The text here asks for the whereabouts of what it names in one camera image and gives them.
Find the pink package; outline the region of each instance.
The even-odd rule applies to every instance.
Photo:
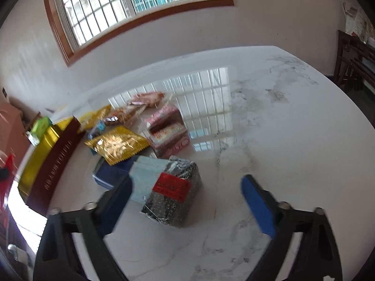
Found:
[[[167,103],[159,111],[153,113],[150,117],[145,119],[145,125],[150,133],[168,126],[172,123],[179,123],[183,125],[182,116],[180,110],[174,104]]]
[[[158,158],[169,158],[189,144],[189,132],[185,126],[173,123],[151,134],[148,140]]]

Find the yellow wrapper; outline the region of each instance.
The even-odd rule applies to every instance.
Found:
[[[132,157],[150,144],[148,140],[124,126],[118,126],[85,144],[98,152],[111,166]]]
[[[112,106],[109,104],[101,109],[89,112],[79,119],[81,123],[81,132],[92,129],[98,121],[103,120],[104,117],[110,112]]]

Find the newspaper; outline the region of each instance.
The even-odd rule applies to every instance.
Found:
[[[362,8],[343,1],[342,8],[345,14],[345,32],[357,36],[367,43],[369,37],[375,38],[375,29]]]

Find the table top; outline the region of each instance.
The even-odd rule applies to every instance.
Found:
[[[225,48],[121,75],[53,120],[153,90],[176,99],[191,136],[177,155],[197,163],[203,187],[181,229],[148,219],[141,204],[126,206],[105,241],[130,280],[245,280],[269,242],[241,195],[245,174],[296,209],[324,208],[344,280],[354,277],[375,245],[375,130],[337,86],[277,47]],[[81,209],[101,196],[92,178],[98,159],[78,145],[51,207]],[[97,280],[82,238],[75,241]]]

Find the screw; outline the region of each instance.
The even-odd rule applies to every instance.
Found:
[[[280,202],[279,203],[279,208],[288,210],[288,209],[290,209],[290,205],[287,202]]]
[[[54,208],[52,209],[48,215],[56,215],[56,214],[59,214],[61,212],[61,209],[60,208]]]
[[[92,210],[92,209],[95,209],[96,206],[97,206],[96,202],[90,202],[90,203],[87,203],[85,206],[83,206],[83,209]]]
[[[325,214],[325,213],[324,213],[324,210],[323,210],[322,208],[320,208],[320,207],[316,208],[316,209],[315,209],[315,212],[316,212],[318,215],[324,215],[324,214]]]

